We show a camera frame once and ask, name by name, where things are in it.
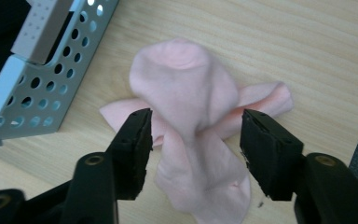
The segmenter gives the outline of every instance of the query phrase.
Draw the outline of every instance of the pink sock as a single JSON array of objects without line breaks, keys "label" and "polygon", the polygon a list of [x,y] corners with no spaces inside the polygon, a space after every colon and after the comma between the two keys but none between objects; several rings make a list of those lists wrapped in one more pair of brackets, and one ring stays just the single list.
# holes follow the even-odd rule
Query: pink sock
[{"label": "pink sock", "polygon": [[199,223],[241,223],[250,202],[248,171],[222,139],[241,130],[244,108],[277,116],[290,110],[281,82],[238,88],[203,47],[183,38],[141,49],[130,84],[139,99],[101,108],[116,130],[134,110],[153,109],[154,145],[162,144],[156,183],[172,206]]}]

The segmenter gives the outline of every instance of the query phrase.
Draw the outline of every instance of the wood grain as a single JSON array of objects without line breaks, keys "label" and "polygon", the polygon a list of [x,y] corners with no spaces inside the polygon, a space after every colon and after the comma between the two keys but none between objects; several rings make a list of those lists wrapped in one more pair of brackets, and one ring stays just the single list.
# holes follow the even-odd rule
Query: wood grain
[{"label": "wood grain", "polygon": [[[122,0],[60,130],[0,147],[0,189],[34,197],[71,178],[81,156],[104,151],[115,133],[98,109],[132,97],[128,73],[141,47],[177,36],[205,46],[239,84],[285,82],[295,108],[277,121],[305,153],[349,164],[358,142],[358,1]],[[239,139],[227,140],[237,154]],[[154,184],[159,156],[157,148],[140,197],[119,203],[121,223],[195,223]],[[255,181],[252,191],[244,223],[296,223],[293,202],[263,200]]]}]

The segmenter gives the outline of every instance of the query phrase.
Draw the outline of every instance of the wooden table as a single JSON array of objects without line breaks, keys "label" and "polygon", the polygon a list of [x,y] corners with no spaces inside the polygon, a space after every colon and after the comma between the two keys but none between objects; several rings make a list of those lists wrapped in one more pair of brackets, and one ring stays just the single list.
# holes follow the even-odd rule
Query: wooden table
[{"label": "wooden table", "polygon": [[[60,130],[0,147],[0,189],[32,198],[71,178],[81,156],[104,151],[115,133],[99,108],[133,96],[128,73],[137,50],[177,36],[205,46],[240,84],[285,82],[295,107],[277,121],[306,154],[349,164],[358,142],[358,1],[324,2],[122,0]],[[238,153],[239,141],[227,144]],[[121,223],[195,223],[154,184],[159,157],[156,148],[139,198],[119,202]],[[244,223],[296,223],[293,202],[263,200],[255,181],[252,191]]]}]

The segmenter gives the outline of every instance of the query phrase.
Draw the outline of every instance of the crumpled cloth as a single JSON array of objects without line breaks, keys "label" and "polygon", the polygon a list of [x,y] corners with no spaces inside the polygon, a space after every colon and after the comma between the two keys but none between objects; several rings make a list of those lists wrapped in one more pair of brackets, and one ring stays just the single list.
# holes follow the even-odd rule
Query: crumpled cloth
[{"label": "crumpled cloth", "polygon": [[293,107],[282,82],[239,87],[202,46],[184,38],[141,49],[130,71],[139,98],[101,113],[116,132],[138,109],[153,110],[154,146],[162,144],[157,185],[172,206],[198,223],[242,223],[250,203],[249,174],[222,139],[241,130],[250,108],[276,117]]}]

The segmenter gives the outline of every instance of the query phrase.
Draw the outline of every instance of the perforated metal rack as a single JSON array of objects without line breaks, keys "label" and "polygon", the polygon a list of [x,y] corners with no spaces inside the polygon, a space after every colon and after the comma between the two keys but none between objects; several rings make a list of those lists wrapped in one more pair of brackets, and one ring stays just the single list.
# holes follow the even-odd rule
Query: perforated metal rack
[{"label": "perforated metal rack", "polygon": [[31,63],[18,54],[7,59],[0,73],[0,145],[3,139],[59,129],[117,2],[75,1],[48,63]]}]

